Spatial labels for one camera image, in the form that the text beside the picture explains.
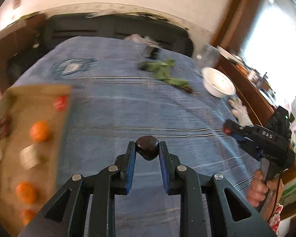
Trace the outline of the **right hand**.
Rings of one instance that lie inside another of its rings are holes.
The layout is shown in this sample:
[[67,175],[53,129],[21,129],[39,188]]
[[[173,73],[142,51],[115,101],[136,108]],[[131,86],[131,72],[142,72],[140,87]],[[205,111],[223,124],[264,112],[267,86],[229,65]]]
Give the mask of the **right hand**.
[[246,199],[254,208],[256,208],[262,201],[266,199],[267,192],[273,192],[270,201],[265,202],[270,208],[272,208],[274,203],[277,203],[280,196],[282,195],[282,181],[278,183],[279,178],[274,178],[273,180],[269,180],[264,183],[262,179],[263,173],[260,169],[258,169],[253,176],[250,188],[247,190]]

